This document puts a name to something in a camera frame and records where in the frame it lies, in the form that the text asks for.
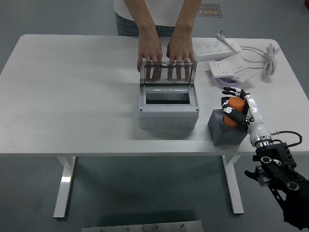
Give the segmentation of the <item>person's right hand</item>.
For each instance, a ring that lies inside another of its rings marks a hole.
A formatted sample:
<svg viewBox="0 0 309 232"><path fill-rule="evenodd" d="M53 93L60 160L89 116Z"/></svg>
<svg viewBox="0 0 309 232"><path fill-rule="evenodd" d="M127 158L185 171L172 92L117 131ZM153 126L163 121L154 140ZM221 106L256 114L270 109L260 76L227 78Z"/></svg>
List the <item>person's right hand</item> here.
<svg viewBox="0 0 309 232"><path fill-rule="evenodd" d="M139 34L137 71L140 73L141 64L162 61L162 45L156 31L143 31Z"/></svg>

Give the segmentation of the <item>robot right hand white black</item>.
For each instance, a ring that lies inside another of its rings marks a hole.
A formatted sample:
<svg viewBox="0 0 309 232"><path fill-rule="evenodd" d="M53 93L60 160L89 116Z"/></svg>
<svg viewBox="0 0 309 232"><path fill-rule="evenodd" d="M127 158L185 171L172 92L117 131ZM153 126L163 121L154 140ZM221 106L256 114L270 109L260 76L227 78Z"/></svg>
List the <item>robot right hand white black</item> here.
<svg viewBox="0 0 309 232"><path fill-rule="evenodd" d="M222 110L225 116L243 126L250 135L250 143L255 148L260 148L271 144L271 134L265 128L259 108L252 94L245 92L238 87L224 87L224 97L221 98ZM237 97L244 101L244 108L240 112L228 101L232 97Z"/></svg>

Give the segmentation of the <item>person's left hand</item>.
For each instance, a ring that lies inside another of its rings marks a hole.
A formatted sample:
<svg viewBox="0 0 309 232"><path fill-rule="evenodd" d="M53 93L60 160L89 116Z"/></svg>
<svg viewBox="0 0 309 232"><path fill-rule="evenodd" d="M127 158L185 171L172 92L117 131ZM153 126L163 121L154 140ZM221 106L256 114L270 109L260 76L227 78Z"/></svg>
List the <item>person's left hand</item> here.
<svg viewBox="0 0 309 232"><path fill-rule="evenodd" d="M167 57L174 63L195 62L192 34L175 31L167 47Z"/></svg>

